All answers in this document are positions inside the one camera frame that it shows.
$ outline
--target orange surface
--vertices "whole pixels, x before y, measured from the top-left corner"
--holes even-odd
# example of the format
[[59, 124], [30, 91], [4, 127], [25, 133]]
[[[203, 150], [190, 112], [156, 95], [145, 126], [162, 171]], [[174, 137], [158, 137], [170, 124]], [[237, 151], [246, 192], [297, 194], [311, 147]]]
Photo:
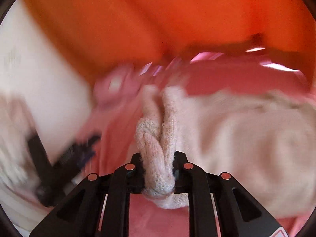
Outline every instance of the orange surface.
[[120, 62], [167, 64], [176, 55], [238, 54], [258, 44], [312, 83], [315, 23], [301, 0], [24, 1], [91, 84]]

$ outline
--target white surface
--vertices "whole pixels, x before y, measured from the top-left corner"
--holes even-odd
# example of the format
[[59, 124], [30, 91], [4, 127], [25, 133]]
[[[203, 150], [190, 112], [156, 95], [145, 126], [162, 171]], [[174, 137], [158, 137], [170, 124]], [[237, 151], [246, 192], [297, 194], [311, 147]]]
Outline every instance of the white surface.
[[54, 160], [91, 111], [90, 90], [17, 0], [0, 26], [0, 92], [22, 95]]

